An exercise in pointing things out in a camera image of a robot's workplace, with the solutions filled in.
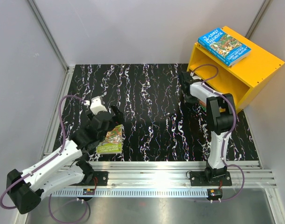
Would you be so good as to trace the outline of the green 65-storey treehouse book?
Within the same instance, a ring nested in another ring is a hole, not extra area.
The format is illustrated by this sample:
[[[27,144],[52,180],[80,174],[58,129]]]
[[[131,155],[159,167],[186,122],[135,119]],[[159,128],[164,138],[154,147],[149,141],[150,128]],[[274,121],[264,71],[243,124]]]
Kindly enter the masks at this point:
[[[116,126],[108,132],[104,141],[96,148],[97,154],[121,154],[123,146],[123,125]]]

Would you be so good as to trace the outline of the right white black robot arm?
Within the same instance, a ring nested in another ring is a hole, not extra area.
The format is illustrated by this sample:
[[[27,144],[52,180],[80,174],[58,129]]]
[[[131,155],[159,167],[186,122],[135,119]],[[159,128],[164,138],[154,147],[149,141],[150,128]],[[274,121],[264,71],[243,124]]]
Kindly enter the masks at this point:
[[[207,129],[211,131],[211,148],[206,168],[190,175],[191,184],[231,186],[228,166],[224,162],[229,138],[236,125],[233,96],[213,90],[198,76],[191,76],[189,72],[181,72],[178,78],[185,103],[205,104]]]

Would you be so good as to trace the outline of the blue back-cover book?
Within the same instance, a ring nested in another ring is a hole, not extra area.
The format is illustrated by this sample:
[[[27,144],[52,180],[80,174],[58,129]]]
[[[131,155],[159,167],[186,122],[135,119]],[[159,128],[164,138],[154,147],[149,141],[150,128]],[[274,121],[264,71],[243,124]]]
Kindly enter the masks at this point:
[[[200,48],[204,49],[205,51],[209,52],[211,55],[219,59],[222,63],[224,63],[226,66],[230,66],[230,62],[224,58],[222,55],[218,54],[215,50],[211,48],[206,48],[206,46],[199,45]]]

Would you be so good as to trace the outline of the blue 26-storey treehouse book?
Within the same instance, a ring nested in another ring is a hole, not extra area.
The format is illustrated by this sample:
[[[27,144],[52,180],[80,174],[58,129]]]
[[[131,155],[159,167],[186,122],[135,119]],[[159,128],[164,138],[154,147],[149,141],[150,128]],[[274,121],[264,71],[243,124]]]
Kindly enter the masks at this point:
[[[251,48],[236,38],[216,28],[198,38],[198,43],[215,50],[230,62],[230,66],[247,57]]]

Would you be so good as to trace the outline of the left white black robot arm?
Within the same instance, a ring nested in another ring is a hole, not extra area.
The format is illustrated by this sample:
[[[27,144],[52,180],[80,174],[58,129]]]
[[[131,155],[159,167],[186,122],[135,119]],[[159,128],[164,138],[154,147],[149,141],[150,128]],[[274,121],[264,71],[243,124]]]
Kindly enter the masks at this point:
[[[112,113],[96,106],[87,115],[88,122],[57,150],[23,171],[13,169],[7,174],[6,193],[20,214],[32,211],[42,199],[64,187],[92,183],[94,170],[88,162],[89,153],[125,121],[115,105],[111,109]]]

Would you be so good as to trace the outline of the green 104-storey treehouse book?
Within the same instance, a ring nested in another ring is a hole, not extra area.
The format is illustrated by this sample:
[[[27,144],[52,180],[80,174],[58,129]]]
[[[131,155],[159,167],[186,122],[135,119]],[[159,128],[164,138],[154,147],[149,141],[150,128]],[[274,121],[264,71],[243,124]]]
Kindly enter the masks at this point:
[[[203,105],[201,105],[201,104],[199,104],[199,106],[201,107],[201,109],[202,109],[204,112],[206,112],[206,107],[205,107],[205,106],[203,106]]]

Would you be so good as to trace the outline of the dark tale of two cities book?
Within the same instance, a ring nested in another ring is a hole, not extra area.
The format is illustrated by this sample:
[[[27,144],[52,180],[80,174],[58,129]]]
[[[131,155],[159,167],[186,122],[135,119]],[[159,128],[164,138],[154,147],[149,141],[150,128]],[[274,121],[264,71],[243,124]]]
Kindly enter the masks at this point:
[[[197,103],[201,106],[201,107],[203,107],[203,108],[206,108],[206,103],[204,103],[203,101],[201,101],[201,100],[197,100]]]

